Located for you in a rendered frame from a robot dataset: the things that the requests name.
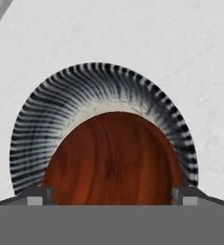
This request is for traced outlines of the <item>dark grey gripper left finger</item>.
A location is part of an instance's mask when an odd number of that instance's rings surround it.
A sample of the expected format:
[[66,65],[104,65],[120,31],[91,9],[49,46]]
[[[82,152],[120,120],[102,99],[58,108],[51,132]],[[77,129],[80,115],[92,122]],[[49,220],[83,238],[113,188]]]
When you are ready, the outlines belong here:
[[30,187],[14,197],[0,201],[0,206],[49,206],[54,204],[53,189]]

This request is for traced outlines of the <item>reddish brown wooden bowl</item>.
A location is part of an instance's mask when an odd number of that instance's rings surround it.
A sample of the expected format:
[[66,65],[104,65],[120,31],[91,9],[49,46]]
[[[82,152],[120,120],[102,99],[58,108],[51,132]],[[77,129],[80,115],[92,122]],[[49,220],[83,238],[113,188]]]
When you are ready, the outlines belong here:
[[171,205],[183,184],[173,147],[158,127],[130,113],[83,122],[60,144],[41,185],[57,205]]

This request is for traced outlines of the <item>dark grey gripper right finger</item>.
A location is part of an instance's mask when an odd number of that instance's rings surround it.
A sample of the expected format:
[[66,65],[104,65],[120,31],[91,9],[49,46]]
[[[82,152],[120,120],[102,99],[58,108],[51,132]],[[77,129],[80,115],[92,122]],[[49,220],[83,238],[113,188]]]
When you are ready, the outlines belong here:
[[224,206],[224,200],[211,197],[196,187],[173,188],[171,195],[174,205],[180,206]]

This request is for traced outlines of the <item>black and white striped bowl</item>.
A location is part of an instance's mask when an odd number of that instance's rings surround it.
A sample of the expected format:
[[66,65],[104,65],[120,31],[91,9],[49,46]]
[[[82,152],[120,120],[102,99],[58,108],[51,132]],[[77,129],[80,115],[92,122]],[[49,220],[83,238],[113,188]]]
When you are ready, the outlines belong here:
[[79,124],[106,112],[128,112],[157,126],[179,161],[185,187],[198,185],[190,130],[178,108],[153,81],[120,65],[87,62],[41,82],[24,102],[11,134],[13,192],[41,183],[61,142]]

